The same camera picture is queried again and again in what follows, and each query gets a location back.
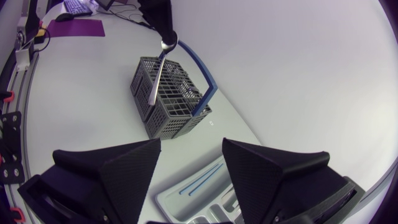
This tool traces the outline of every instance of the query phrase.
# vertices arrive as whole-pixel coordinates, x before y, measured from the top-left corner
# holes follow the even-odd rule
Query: desk
[[[44,24],[56,18],[61,6],[49,11]],[[87,151],[148,139],[129,85],[139,58],[160,53],[160,36],[116,16],[89,19],[103,21],[106,37],[57,37],[40,52],[27,112],[31,175],[53,165],[56,149]],[[168,59],[180,62],[199,90],[207,89],[199,68],[181,47]],[[165,221],[154,196],[219,157],[223,137],[259,144],[222,92],[218,90],[209,105],[213,112],[190,133],[162,141],[139,223]]]

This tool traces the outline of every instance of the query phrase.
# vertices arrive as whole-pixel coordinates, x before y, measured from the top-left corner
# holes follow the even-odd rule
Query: red clip
[[[7,98],[5,98],[5,99],[3,100],[5,103],[9,103],[9,102],[11,102],[12,100],[14,100],[14,91],[10,91],[10,93],[11,93],[11,96],[10,96],[10,97],[7,97]]]
[[[11,208],[10,208],[10,211],[12,211],[13,213],[16,212],[16,213],[18,213],[18,215],[19,215],[18,218],[15,218],[15,219],[14,219],[15,222],[26,222],[25,216],[24,216],[24,214],[23,214],[23,212],[22,212],[22,210],[21,210],[20,208],[11,207]]]

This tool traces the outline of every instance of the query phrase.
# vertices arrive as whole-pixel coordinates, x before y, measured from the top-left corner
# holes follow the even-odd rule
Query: gray plastic cutlery basket
[[[190,54],[188,51],[190,49],[184,43],[179,42],[179,44]],[[203,62],[198,57],[193,57],[193,59],[203,73],[203,67],[201,67],[204,66]],[[190,132],[206,115],[211,113],[207,103],[217,86],[210,73],[208,73],[210,78],[203,73],[208,83],[210,79],[214,85],[209,85],[205,96],[202,96],[181,65],[166,60],[155,105],[150,106],[148,98],[160,62],[161,57],[141,57],[130,89],[149,138],[163,140],[176,138]]]

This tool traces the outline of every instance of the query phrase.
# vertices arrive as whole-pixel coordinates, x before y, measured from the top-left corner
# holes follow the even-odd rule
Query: computer mouse
[[[65,22],[65,21],[70,21],[72,19],[73,19],[73,14],[65,12],[57,16],[55,22]]]

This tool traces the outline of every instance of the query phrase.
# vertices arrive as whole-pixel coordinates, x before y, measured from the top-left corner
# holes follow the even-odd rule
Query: metal spoon
[[[159,88],[160,76],[162,75],[163,64],[166,60],[166,56],[168,53],[170,53],[175,48],[175,46],[177,46],[177,43],[178,43],[178,36],[177,36],[176,43],[174,43],[173,45],[167,45],[167,44],[163,43],[163,41],[162,41],[163,59],[162,59],[162,62],[160,63],[159,71],[157,71],[154,86],[152,87],[152,90],[150,91],[150,95],[149,95],[149,99],[148,99],[148,104],[151,106],[154,106],[155,102],[156,102],[157,89]]]

